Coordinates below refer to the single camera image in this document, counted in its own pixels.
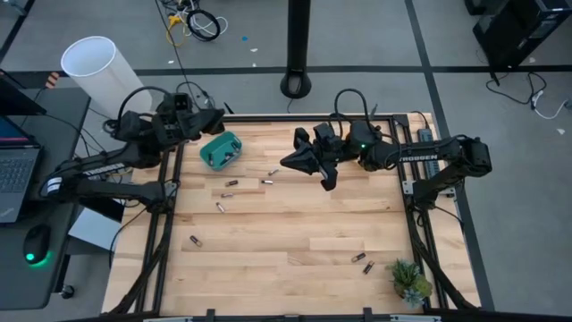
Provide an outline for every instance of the black desk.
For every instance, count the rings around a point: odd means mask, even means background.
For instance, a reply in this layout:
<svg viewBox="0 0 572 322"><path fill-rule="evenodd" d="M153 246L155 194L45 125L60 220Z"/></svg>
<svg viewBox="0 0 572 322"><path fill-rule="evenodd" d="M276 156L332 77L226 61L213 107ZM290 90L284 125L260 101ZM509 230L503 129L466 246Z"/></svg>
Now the black desk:
<svg viewBox="0 0 572 322"><path fill-rule="evenodd" d="M36 92L30 90L26 94L33 97ZM49 89L38 99L48 114L79 129L88 111L88 101L82 89ZM23 116L11 119L21 124ZM44 178L73 156L79 135L69 125L45 116L29 116L23 129L44 147L40 167L34 175L35 185L30 191L37 193ZM31 201L29 208L26 207L22 213L26 218L0 227L0 309L41 309L47 305L63 263L67 234L77 215L74 204ZM22 255L24 237L31 227L41 223L52 227L48 257L43 265L29 266Z"/></svg>

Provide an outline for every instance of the laptop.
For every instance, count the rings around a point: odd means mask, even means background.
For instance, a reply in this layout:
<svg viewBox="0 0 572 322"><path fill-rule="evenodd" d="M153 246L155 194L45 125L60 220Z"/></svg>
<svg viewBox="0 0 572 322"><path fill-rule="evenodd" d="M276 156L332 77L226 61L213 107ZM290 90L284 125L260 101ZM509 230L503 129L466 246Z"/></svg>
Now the laptop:
<svg viewBox="0 0 572 322"><path fill-rule="evenodd" d="M0 116L0 224L18 219L40 151L31 136Z"/></svg>

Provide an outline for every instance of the table leg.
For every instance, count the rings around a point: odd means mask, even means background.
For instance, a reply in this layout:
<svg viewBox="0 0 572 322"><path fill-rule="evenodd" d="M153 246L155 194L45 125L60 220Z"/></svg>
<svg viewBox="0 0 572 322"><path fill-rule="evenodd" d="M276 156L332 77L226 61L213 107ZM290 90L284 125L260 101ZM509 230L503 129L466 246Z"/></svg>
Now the table leg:
<svg viewBox="0 0 572 322"><path fill-rule="evenodd" d="M60 267L60 273L55 282L54 292L59 293L63 299L67 300L73 297L75 289L73 286L64 284L65 275L68 272L68 266L70 265L70 255L64 255L62 266Z"/></svg>

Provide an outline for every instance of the laptop keyboard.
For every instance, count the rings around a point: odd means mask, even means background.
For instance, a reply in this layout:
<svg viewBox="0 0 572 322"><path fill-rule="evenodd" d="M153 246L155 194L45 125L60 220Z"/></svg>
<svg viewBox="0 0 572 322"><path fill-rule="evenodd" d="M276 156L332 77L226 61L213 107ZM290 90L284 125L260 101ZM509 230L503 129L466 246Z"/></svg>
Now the laptop keyboard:
<svg viewBox="0 0 572 322"><path fill-rule="evenodd" d="M0 193L24 191L33 165L33 158L0 158Z"/></svg>

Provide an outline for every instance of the black floor stripe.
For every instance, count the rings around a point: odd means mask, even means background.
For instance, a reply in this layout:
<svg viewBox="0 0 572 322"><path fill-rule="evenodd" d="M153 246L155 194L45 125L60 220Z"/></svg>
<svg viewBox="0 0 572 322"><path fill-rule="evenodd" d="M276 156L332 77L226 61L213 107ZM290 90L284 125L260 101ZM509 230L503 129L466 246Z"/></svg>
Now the black floor stripe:
<svg viewBox="0 0 572 322"><path fill-rule="evenodd" d="M28 0L26 5L24 6L24 10L26 11L26 13L29 13L30 9L32 8L32 5L34 5L35 2L36 0ZM0 48L0 63L4 60L6 54L8 54L8 50L12 46L12 43L14 42L16 36L18 35L18 31L20 31L21 25L24 24L24 21L26 21L27 17L28 17L27 15L20 16L18 17L16 23L14 23L12 30L10 30L8 37L4 41L4 44L2 45L2 48Z"/></svg>
<svg viewBox="0 0 572 322"><path fill-rule="evenodd" d="M441 98L439 97L439 91L433 76L433 68L429 61L429 56L427 54L413 0L405 0L405 4L408 9L409 21L411 22L411 28L417 44L419 57L421 58L421 65L424 69L425 80L427 81L429 96L433 103L434 116L437 120L439 132L442 137L449 137L449 127L447 126L447 120L445 119ZM482 72L490 72L489 67L484 67L484 69L485 70ZM473 223L473 218L471 217L471 212L468 207L467 195L465 191L461 192L459 189L457 189L457 193L458 210L463 222L465 223L464 233L467 241L467 248L469 250L468 255L471 261L471 267L473 268L473 274L475 275L475 282L481 300L481 306L488 310L494 310L491 288L489 286L486 272L484 271L483 257L481 255L478 240L476 239L475 224Z"/></svg>
<svg viewBox="0 0 572 322"><path fill-rule="evenodd" d="M282 74L286 67L229 67L229 68L188 68L185 73L191 76L198 75L241 75L241 74ZM489 73L491 70L485 66L308 66L310 73L343 73L343 72L371 72L371 73L423 73L425 75L431 73ZM45 82L52 71L37 72L10 72L15 79L29 88L39 88ZM60 77L68 77L63 71L55 71ZM498 70L496 72L572 72L572 65L538 65L538 66L520 66L513 70ZM135 70L138 76L180 76L179 69L138 69Z"/></svg>

